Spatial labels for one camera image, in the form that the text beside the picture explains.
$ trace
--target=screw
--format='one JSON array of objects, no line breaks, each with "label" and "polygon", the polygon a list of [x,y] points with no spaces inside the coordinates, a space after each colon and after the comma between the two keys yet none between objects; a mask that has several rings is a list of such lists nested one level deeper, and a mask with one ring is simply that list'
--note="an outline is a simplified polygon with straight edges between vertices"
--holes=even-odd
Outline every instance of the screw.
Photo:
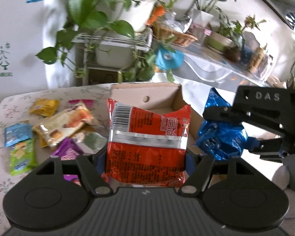
[{"label": "screw", "polygon": [[99,186],[95,189],[95,192],[99,195],[106,195],[110,193],[110,188],[106,186]]},{"label": "screw", "polygon": [[194,194],[197,191],[197,188],[195,188],[192,185],[185,185],[182,187],[182,192],[185,194]]}]

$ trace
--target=white tablecloth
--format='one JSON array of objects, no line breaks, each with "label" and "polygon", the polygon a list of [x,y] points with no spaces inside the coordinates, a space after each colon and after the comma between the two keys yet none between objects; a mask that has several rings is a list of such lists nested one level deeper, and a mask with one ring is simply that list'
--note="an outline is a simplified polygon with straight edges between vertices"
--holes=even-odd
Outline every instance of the white tablecloth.
[{"label": "white tablecloth", "polygon": [[[6,219],[3,209],[2,200],[4,195],[17,182],[19,182],[25,173],[18,176],[10,176],[9,173],[9,154],[10,148],[3,147],[3,132],[6,126],[11,126],[23,120],[29,120],[31,125],[35,125],[43,117],[29,114],[29,108],[38,98],[49,98],[61,100],[58,111],[63,110],[67,106],[68,100],[72,99],[93,99],[93,113],[98,120],[107,126],[108,114],[106,111],[106,99],[109,97],[109,89],[107,85],[104,87],[86,86],[86,87],[72,87],[60,88],[55,90],[43,90],[23,95],[12,96],[5,98],[0,104],[0,235],[2,235],[10,224]],[[35,152],[38,163],[41,163],[50,155],[49,148],[40,148],[39,141],[35,141]]]}]

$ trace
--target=blue foil bag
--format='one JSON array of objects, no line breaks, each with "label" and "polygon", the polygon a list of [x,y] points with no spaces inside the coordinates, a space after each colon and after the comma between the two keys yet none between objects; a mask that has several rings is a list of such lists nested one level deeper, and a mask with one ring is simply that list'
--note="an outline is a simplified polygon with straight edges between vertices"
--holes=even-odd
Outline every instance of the blue foil bag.
[{"label": "blue foil bag", "polygon": [[16,123],[4,130],[4,147],[15,145],[33,138],[32,126],[27,123]]},{"label": "blue foil bag", "polygon": [[[216,91],[211,88],[205,107],[231,106]],[[255,138],[248,137],[241,123],[232,124],[221,121],[205,120],[199,129],[197,147],[216,160],[228,160],[230,157],[240,157],[244,149],[258,145]]]}]

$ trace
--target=das logo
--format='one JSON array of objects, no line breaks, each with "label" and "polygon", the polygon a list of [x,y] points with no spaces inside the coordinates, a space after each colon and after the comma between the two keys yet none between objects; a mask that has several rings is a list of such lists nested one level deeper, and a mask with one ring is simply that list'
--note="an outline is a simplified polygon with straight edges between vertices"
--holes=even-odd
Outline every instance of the das logo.
[{"label": "das logo", "polygon": [[273,96],[270,96],[270,94],[268,92],[264,95],[261,92],[257,91],[256,92],[256,99],[264,99],[264,100],[268,99],[268,100],[280,101],[280,94],[274,93]]}]

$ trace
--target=cardboard box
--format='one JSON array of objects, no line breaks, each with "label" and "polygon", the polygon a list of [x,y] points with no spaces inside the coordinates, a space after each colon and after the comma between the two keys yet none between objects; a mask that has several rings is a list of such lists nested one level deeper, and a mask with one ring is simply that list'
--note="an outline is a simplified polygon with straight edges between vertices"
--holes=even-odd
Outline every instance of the cardboard box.
[{"label": "cardboard box", "polygon": [[[179,110],[187,103],[183,100],[182,86],[174,83],[125,83],[111,87],[113,100],[120,103],[136,106],[157,114],[166,114]],[[191,109],[187,147],[195,154],[203,153],[195,147],[203,117]]]}]

